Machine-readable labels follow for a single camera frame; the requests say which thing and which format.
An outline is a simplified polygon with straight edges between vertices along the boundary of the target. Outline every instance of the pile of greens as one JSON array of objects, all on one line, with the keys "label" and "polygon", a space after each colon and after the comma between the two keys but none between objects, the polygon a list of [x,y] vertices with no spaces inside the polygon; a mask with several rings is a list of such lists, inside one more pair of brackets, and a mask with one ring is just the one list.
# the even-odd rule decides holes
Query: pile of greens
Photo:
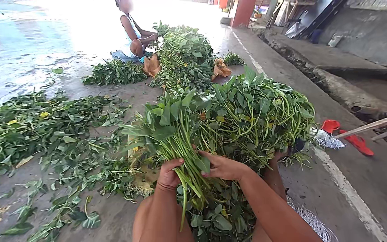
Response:
[{"label": "pile of greens", "polygon": [[236,53],[228,52],[223,55],[225,65],[244,65],[244,60]]},{"label": "pile of greens", "polygon": [[186,26],[170,28],[160,23],[154,28],[158,36],[163,36],[163,43],[156,52],[162,71],[155,76],[152,85],[164,89],[210,88],[216,56],[207,38],[199,34],[198,29]]},{"label": "pile of greens", "polygon": [[112,60],[92,67],[92,74],[83,79],[84,85],[128,84],[137,83],[148,78],[143,72],[143,65],[132,62],[124,63],[121,60]]},{"label": "pile of greens", "polygon": [[[16,168],[29,162],[35,154],[40,156],[43,170],[51,167],[57,174],[51,184],[41,179],[24,184],[30,189],[28,201],[15,212],[18,223],[3,235],[25,234],[33,228],[27,219],[37,209],[33,201],[39,192],[54,192],[48,210],[55,215],[50,223],[41,225],[28,242],[44,238],[53,241],[60,229],[69,223],[82,224],[85,228],[98,227],[99,214],[87,213],[86,207],[82,212],[78,207],[80,193],[84,189],[93,190],[98,182],[103,185],[101,194],[117,189],[126,199],[137,197],[138,193],[127,185],[135,171],[129,170],[128,161],[119,152],[126,143],[125,135],[116,129],[107,139],[89,137],[90,127],[123,123],[121,118],[130,107],[120,103],[118,99],[104,96],[68,101],[61,92],[46,99],[41,91],[19,95],[0,105],[0,175],[12,176]],[[67,187],[69,195],[56,197],[60,187]],[[0,198],[8,198],[13,193],[14,188]]]},{"label": "pile of greens", "polygon": [[[241,241],[252,234],[253,211],[236,182],[199,175],[209,172],[209,161],[191,143],[260,173],[275,151],[310,139],[314,109],[304,95],[247,68],[213,88],[167,90],[157,105],[146,105],[141,124],[122,125],[121,132],[136,136],[131,147],[162,157],[157,161],[185,159],[176,170],[182,182],[178,200],[197,241]],[[291,159],[302,162],[299,155]]]}]

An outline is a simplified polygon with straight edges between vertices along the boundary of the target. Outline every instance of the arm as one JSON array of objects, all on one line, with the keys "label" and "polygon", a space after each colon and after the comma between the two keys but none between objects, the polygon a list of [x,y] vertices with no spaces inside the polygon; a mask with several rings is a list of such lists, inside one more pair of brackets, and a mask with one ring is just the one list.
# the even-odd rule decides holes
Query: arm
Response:
[{"label": "arm", "polygon": [[238,180],[257,222],[273,242],[322,242],[315,231],[247,165],[198,151],[214,168],[206,177]]},{"label": "arm", "polygon": [[153,33],[153,32],[150,32],[150,31],[146,31],[146,30],[142,30],[142,29],[137,25],[137,23],[135,22],[134,19],[133,19],[133,21],[134,21],[135,26],[137,27],[137,30],[140,31],[140,34],[141,34],[141,35],[145,35],[145,36],[156,35],[156,33]]},{"label": "arm", "polygon": [[286,191],[285,186],[283,186],[282,177],[280,176],[277,162],[285,155],[286,154],[282,154],[280,152],[274,153],[274,158],[269,161],[271,169],[266,168],[265,173],[263,174],[263,180],[266,182],[266,184],[268,184],[271,189],[283,200],[286,200]]},{"label": "arm", "polygon": [[175,159],[162,165],[140,242],[176,242],[178,225],[175,188],[180,179],[173,169],[183,162],[183,159]]},{"label": "arm", "polygon": [[138,39],[139,41],[141,41],[142,44],[146,44],[146,43],[149,43],[150,41],[154,41],[158,39],[158,35],[156,34],[150,35],[147,38],[138,38],[137,35],[135,34],[134,29],[132,28],[131,22],[129,21],[128,17],[123,15],[120,17],[120,21],[123,27],[125,28],[126,33],[131,38],[132,41],[134,39]]}]

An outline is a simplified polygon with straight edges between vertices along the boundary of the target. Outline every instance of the brown paper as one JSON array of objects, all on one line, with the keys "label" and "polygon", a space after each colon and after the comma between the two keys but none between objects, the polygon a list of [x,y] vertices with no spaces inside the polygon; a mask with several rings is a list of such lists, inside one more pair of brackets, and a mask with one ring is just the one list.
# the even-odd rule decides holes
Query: brown paper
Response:
[{"label": "brown paper", "polygon": [[149,76],[155,77],[158,72],[161,71],[161,66],[158,60],[158,56],[153,54],[151,58],[144,58],[144,72],[146,72]]},{"label": "brown paper", "polygon": [[214,75],[212,76],[212,80],[218,76],[224,76],[227,77],[231,75],[231,70],[225,65],[224,61],[222,58],[216,58],[215,59],[215,68],[213,70]]}]

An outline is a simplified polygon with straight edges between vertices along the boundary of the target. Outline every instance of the wet floor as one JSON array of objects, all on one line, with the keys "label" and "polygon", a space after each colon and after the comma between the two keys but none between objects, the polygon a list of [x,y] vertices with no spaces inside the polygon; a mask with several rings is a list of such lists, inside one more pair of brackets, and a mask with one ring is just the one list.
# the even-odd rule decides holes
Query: wet floor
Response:
[{"label": "wet floor", "polygon": [[[216,6],[178,0],[134,3],[132,16],[141,28],[152,30],[159,21],[189,25],[209,38],[215,52],[228,51],[228,29],[219,23],[226,14]],[[62,88],[72,97],[100,92],[80,80],[90,65],[111,58],[121,31],[120,12],[111,0],[0,0],[0,103],[39,90],[53,78],[50,92]],[[60,78],[49,75],[55,68],[64,69]]]}]

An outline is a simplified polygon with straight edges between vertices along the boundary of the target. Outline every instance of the white painted line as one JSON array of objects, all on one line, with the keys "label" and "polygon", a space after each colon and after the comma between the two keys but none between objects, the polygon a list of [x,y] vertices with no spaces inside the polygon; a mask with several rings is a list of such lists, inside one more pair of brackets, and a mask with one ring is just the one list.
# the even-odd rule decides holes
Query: white painted line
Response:
[{"label": "white painted line", "polygon": [[[260,64],[252,57],[246,47],[243,45],[239,37],[234,33],[231,27],[229,27],[231,32],[234,34],[235,38],[240,43],[241,47],[245,50],[245,52],[249,55],[252,60],[253,65],[258,70],[259,73],[263,73],[264,70],[260,66]],[[362,200],[362,198],[358,195],[358,192],[353,188],[353,186],[349,183],[337,165],[331,160],[329,155],[313,146],[313,152],[316,157],[318,157],[321,161],[325,170],[331,175],[332,180],[337,185],[340,192],[346,197],[347,202],[352,206],[352,208],[358,212],[358,218],[364,224],[365,228],[370,231],[380,242],[387,242],[387,234],[384,232],[382,225],[377,221],[371,212],[370,208],[367,204]]]},{"label": "white painted line", "polygon": [[235,36],[235,38],[238,40],[238,42],[240,43],[241,47],[243,47],[244,51],[249,55],[250,57],[250,60],[252,61],[253,65],[255,66],[255,68],[258,70],[259,73],[264,73],[264,70],[262,69],[262,66],[252,57],[252,55],[249,53],[249,51],[246,49],[246,47],[244,46],[244,44],[241,42],[240,38],[234,33],[234,31],[232,30],[231,27],[229,27],[229,29],[231,30],[232,34]]}]

